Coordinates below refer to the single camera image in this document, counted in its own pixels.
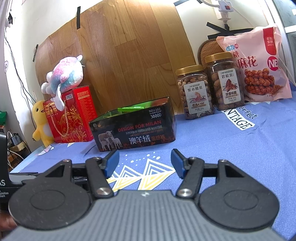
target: rope handle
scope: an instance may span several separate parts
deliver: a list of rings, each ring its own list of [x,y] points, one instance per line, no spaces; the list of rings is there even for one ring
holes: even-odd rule
[[[66,137],[68,135],[69,132],[69,123],[68,123],[68,118],[67,118],[67,111],[66,111],[66,101],[64,101],[64,105],[65,105],[65,118],[66,118],[66,123],[67,123],[67,132],[65,135],[63,135],[62,133],[60,133],[60,131],[58,130],[58,128],[55,125],[55,122],[52,118],[52,115],[50,115],[51,119],[52,119],[52,123],[54,125],[54,128],[56,129],[56,131],[62,136],[62,137]]]

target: yellow triangle pattern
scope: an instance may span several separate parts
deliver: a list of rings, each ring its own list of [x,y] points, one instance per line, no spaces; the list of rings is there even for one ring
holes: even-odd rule
[[[162,172],[152,175],[143,176],[138,190],[153,190],[175,171]]]
[[[123,189],[137,181],[139,181],[142,177],[119,177],[117,178],[117,181],[115,185],[113,186],[112,190],[113,192],[117,192],[120,189]]]
[[[124,189],[127,186],[141,180],[138,190],[152,190],[175,172],[175,169],[160,162],[147,158],[143,174],[124,165],[121,173],[116,172],[107,179],[108,183],[116,182],[112,188],[113,192]]]

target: white label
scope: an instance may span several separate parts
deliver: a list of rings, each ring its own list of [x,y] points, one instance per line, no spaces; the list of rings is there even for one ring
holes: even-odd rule
[[[9,195],[9,193],[8,192],[1,192],[1,190],[0,190],[0,197],[5,197],[5,195]]]
[[[66,95],[66,100],[69,100],[69,99],[72,99],[73,98],[73,95],[70,94],[70,95]]]
[[[199,81],[184,85],[189,114],[210,110],[205,82]]]
[[[254,123],[245,119],[236,109],[223,110],[222,112],[241,131],[255,126]]]
[[[241,101],[239,83],[235,69],[218,71],[224,104]]]
[[[149,110],[149,114],[151,116],[151,119],[161,117],[161,109],[155,108],[155,109]]]

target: yellow plush toy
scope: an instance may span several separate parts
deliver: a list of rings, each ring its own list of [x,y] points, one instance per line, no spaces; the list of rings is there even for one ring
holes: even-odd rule
[[[54,143],[54,138],[50,130],[45,110],[42,104],[43,101],[38,101],[33,105],[33,118],[37,125],[37,129],[33,133],[33,140],[39,141],[42,140],[45,147],[48,147],[50,144]]]

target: blue bedsheet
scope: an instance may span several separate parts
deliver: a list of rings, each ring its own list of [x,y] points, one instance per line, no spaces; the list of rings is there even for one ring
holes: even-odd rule
[[[185,156],[197,156],[208,163],[228,159],[272,190],[280,201],[280,211],[273,228],[284,238],[296,233],[296,92],[293,98],[271,103],[248,103],[236,108],[250,124],[244,130],[226,114],[196,120],[177,115],[177,138],[174,142],[120,151],[120,161],[108,180],[114,191],[119,189],[160,190],[176,192],[181,180],[170,163],[170,152],[177,148]],[[94,141],[53,144],[49,152],[38,156],[21,172],[43,172],[64,158],[83,163],[100,153]],[[201,191],[214,184],[204,178]]]

